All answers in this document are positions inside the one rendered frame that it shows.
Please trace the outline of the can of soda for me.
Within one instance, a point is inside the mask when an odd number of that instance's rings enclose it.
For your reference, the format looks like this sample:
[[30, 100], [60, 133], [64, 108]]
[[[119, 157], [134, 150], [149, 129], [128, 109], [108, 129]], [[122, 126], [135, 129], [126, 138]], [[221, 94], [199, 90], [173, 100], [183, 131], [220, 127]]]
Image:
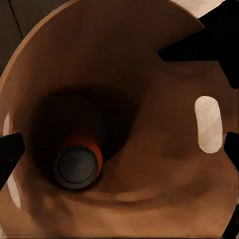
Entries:
[[64, 130], [54, 144], [52, 176], [68, 188], [91, 185], [102, 167], [102, 153], [91, 131], [83, 127]]

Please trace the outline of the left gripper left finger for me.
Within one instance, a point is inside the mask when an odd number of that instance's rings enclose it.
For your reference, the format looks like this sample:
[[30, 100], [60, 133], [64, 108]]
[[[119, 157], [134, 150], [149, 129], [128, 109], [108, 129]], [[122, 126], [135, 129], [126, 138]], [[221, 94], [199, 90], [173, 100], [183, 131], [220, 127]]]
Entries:
[[0, 138], [0, 191], [25, 152], [20, 132]]

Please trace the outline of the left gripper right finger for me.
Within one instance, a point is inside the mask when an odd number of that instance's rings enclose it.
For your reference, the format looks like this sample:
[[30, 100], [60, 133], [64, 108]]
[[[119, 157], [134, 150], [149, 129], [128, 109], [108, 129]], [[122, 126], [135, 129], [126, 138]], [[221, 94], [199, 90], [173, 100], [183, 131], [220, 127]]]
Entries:
[[227, 134], [224, 151], [239, 171], [239, 134], [232, 132]]

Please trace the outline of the trash can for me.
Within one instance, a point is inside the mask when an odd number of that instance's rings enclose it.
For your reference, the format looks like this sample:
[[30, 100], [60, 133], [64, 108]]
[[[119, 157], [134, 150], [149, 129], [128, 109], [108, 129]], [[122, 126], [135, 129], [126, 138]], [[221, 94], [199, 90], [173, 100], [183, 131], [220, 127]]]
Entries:
[[[158, 51], [206, 27], [171, 0], [70, 0], [24, 38], [0, 77], [0, 138], [25, 152], [6, 181], [7, 239], [222, 239], [239, 199], [224, 144], [239, 134], [239, 89], [218, 60], [164, 61]], [[195, 102], [214, 98], [222, 146], [199, 145]], [[61, 185], [50, 159], [70, 127], [91, 131], [96, 180]]]

